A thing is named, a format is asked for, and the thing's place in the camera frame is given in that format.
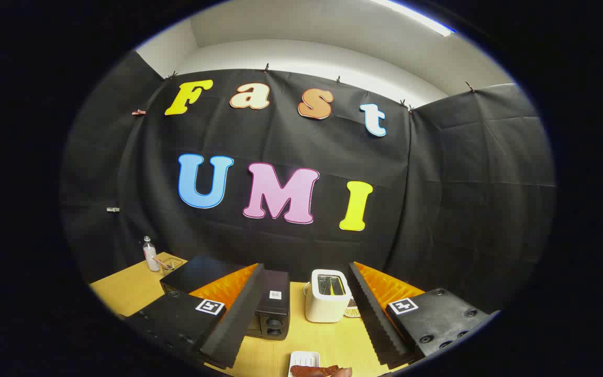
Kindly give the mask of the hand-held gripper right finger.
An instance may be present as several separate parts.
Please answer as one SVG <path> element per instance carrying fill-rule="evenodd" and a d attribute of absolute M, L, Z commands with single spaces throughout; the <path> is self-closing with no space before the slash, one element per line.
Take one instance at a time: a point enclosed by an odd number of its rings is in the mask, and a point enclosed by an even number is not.
<path fill-rule="evenodd" d="M 349 287 L 376 357 L 390 369 L 442 351 L 491 319 L 447 289 L 422 291 L 359 262 L 349 268 Z"/>

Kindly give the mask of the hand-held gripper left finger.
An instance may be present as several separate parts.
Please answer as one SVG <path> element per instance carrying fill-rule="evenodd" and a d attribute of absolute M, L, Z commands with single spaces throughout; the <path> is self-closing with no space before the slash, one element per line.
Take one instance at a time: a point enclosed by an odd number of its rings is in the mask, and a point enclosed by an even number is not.
<path fill-rule="evenodd" d="M 194 365 L 231 368 L 260 302 L 264 265 L 184 263 L 161 279 L 163 294 L 125 324 Z"/>

